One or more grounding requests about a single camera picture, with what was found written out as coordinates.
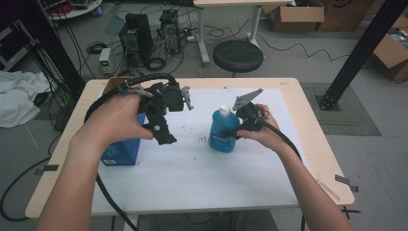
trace bottle cap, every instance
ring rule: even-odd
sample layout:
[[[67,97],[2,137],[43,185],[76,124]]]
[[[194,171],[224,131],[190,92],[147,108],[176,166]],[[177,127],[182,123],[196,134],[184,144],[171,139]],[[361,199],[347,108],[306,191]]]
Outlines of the bottle cap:
[[[219,113],[223,117],[228,117],[231,114],[231,108],[227,105],[221,105],[219,106]]]

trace blue liquid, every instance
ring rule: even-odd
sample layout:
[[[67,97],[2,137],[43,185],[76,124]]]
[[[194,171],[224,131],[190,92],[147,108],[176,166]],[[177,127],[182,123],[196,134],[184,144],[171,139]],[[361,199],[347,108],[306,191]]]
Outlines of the blue liquid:
[[[231,113],[224,117],[219,110],[213,113],[213,124],[210,131],[210,146],[220,152],[231,152],[235,147],[236,140],[232,137],[224,138],[222,133],[236,129],[240,125],[237,116]]]

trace black stool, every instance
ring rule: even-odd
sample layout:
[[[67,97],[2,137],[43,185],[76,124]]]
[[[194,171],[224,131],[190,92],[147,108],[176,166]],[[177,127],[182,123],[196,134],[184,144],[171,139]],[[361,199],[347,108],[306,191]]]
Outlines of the black stool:
[[[258,46],[242,40],[227,40],[214,48],[213,61],[222,69],[235,73],[245,73],[258,69],[264,54]]]

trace concrete floor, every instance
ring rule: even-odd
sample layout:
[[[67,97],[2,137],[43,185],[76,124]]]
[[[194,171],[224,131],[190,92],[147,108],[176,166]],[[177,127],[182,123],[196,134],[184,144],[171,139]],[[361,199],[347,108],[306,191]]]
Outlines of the concrete floor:
[[[110,24],[115,13],[123,5],[104,4],[103,15],[93,17],[91,13],[72,18],[69,23],[86,56],[85,48],[94,41],[110,43],[118,37],[108,36],[106,27]],[[252,17],[252,8],[237,7],[228,9],[231,14],[229,20],[222,20],[219,11],[226,9],[207,9],[205,24],[219,28],[230,27],[238,32],[244,22]],[[66,35],[64,23],[59,32],[72,61],[79,66],[76,51],[72,41]],[[366,22],[355,32],[348,33],[273,33],[267,22],[260,20],[258,35],[265,38],[270,46],[280,49],[288,48],[301,43],[308,54],[325,49],[331,58],[347,55],[351,52],[359,37],[365,30]],[[249,32],[251,20],[243,27]],[[265,54],[262,66],[250,73],[239,74],[239,77],[294,77],[300,82],[331,83],[343,66],[346,58],[331,62],[324,52],[318,52],[308,58],[300,45],[287,51],[271,49],[257,38]],[[208,51],[211,57],[212,49],[218,41],[208,41]],[[230,73],[211,65],[202,67],[195,43],[185,47],[183,63],[173,72],[176,78],[227,77]],[[115,55],[119,63],[121,54]],[[88,64],[93,73],[100,73],[98,56],[89,56]],[[163,72],[173,70],[179,64],[170,60]],[[360,188],[355,195],[355,203],[347,209],[359,210],[361,214],[351,214],[351,223],[355,230],[406,230],[408,226],[408,83],[397,84],[388,79],[387,75],[377,68],[378,63],[369,59],[364,66],[373,66],[362,69],[351,83],[360,101],[370,114],[375,125],[380,130],[380,137],[355,136],[326,136],[339,164],[347,178],[353,185]],[[29,56],[21,60],[13,71],[39,71]],[[89,78],[90,71],[83,67],[83,75]],[[53,139],[59,135],[46,120],[33,119],[26,124],[14,128],[0,128],[0,193],[3,193],[9,184],[22,171],[34,163],[48,156],[48,147]],[[39,181],[40,176],[35,169],[29,171],[9,192],[5,202],[5,209],[9,216],[20,218],[24,216],[25,207]],[[273,210],[279,230],[299,230],[300,212],[298,209]],[[92,230],[110,230],[112,217],[93,218]],[[32,230],[35,220],[11,222],[0,218],[1,230]],[[123,221],[116,219],[115,230],[123,229]]]

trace white paper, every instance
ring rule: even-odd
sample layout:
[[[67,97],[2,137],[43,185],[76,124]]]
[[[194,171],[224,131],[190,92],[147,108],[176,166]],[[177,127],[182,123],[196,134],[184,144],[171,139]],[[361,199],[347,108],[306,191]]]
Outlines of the white paper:
[[[236,97],[256,89],[190,90],[192,111],[166,115],[173,144],[141,141],[137,165],[105,167],[99,173],[116,203],[129,213],[239,210],[295,206],[297,200],[282,163],[271,150],[239,139],[231,153],[208,144],[212,114],[219,105],[232,106]],[[263,103],[281,131],[299,150],[308,167],[284,98],[279,89],[264,89],[253,103]],[[99,188],[92,212],[114,209]]]

